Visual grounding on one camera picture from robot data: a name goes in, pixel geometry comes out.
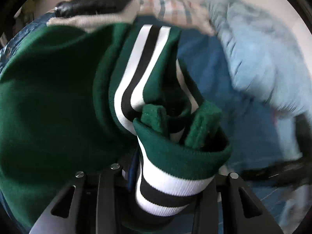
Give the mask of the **green varsity jacket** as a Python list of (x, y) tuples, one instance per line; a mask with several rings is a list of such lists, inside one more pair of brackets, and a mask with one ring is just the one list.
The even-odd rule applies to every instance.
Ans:
[(116, 23), (22, 41), (1, 72), (1, 192), (21, 226), (77, 172), (125, 159), (125, 233), (159, 230), (207, 188), (231, 147), (177, 58), (180, 39), (177, 27)]

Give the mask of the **blue striped bed sheet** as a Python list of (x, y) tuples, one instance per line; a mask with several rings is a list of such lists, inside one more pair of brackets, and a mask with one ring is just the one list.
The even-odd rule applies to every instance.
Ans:
[[(151, 18), (140, 19), (138, 23), (125, 24), (174, 27)], [(180, 30), (181, 39), (178, 44), (177, 58), (183, 63), (183, 70), (192, 79), (203, 99), (221, 110), (220, 126), (231, 147), (230, 157), (214, 177), (218, 174), (227, 176), (231, 172), (237, 173), (276, 222), (274, 210), (279, 207), (279, 204), (264, 195), (265, 189), (280, 185), (277, 178), (280, 167), (273, 166), (274, 161), (278, 160), (281, 155), (273, 125), (273, 113), (268, 106), (232, 88), (225, 56), (217, 38), (203, 35), (196, 30)], [(135, 164), (129, 159), (122, 160), (118, 164), (122, 167), (123, 178), (118, 182), (115, 192), (115, 209), (120, 218), (120, 233), (125, 233), (118, 209), (122, 206), (122, 189), (129, 191), (133, 188), (133, 185), (129, 183), (127, 169), (135, 167)], [(194, 219), (192, 232), (195, 233), (195, 211), (199, 197), (200, 195), (193, 203), (175, 215), (166, 226), (157, 231), (144, 233), (185, 232), (188, 230), (187, 222), (190, 218)], [(218, 227), (223, 229), (220, 193), (218, 193), (217, 202)], [(16, 232), (30, 233), (32, 227), (27, 229), (19, 224), (8, 208), (2, 192), (1, 206)]]

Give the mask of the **light blue quilt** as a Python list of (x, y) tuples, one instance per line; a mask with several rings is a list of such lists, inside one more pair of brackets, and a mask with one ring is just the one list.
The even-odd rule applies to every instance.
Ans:
[(311, 78), (291, 30), (244, 0), (203, 0), (233, 88), (289, 115), (311, 111)]

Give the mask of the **plaid checkered bed cover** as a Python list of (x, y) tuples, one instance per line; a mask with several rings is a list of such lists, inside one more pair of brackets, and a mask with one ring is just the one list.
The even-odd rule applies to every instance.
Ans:
[(189, 0), (140, 0), (140, 15), (152, 15), (160, 21), (184, 28), (195, 28), (215, 35), (208, 10)]

